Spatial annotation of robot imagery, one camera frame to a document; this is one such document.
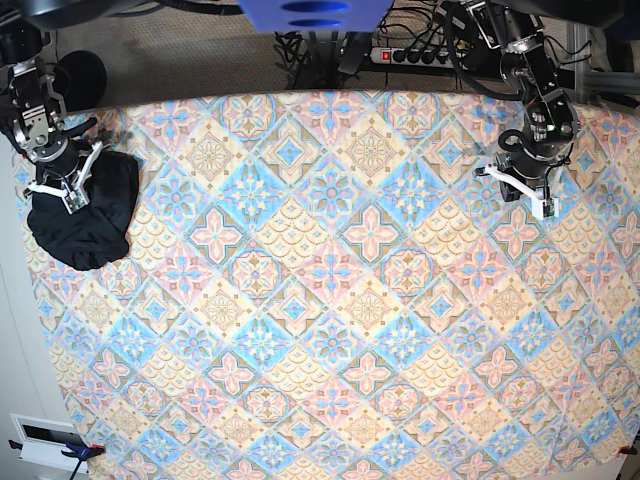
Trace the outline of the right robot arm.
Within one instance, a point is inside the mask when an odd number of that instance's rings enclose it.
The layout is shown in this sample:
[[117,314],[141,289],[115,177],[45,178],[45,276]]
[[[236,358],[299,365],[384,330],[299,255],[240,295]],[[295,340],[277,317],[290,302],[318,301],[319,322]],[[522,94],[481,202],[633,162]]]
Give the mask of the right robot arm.
[[106,69],[97,55],[84,50],[58,63],[43,60],[50,34],[33,24],[29,9],[36,6],[55,10],[40,1],[1,3],[1,66],[8,69],[1,82],[1,133],[36,167],[24,194],[55,197],[74,214],[90,203],[85,183],[104,145],[81,139],[96,118],[74,127],[65,119],[70,111],[97,105],[106,89]]

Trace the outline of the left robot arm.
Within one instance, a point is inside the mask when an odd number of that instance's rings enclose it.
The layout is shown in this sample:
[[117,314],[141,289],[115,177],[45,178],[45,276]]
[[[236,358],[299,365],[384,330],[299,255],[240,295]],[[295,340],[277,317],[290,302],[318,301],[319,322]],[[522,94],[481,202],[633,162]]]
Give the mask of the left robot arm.
[[[454,15],[462,12],[474,25],[476,37],[501,54],[499,73],[516,90],[514,94],[488,89],[463,68],[454,28]],[[560,201],[551,193],[551,172],[570,163],[580,122],[560,85],[557,67],[545,51],[542,23],[491,1],[450,1],[445,7],[444,38],[459,78],[482,95],[519,101],[524,108],[523,128],[502,132],[493,162],[475,169],[473,175],[497,180],[506,202],[527,197],[536,219],[557,217]]]

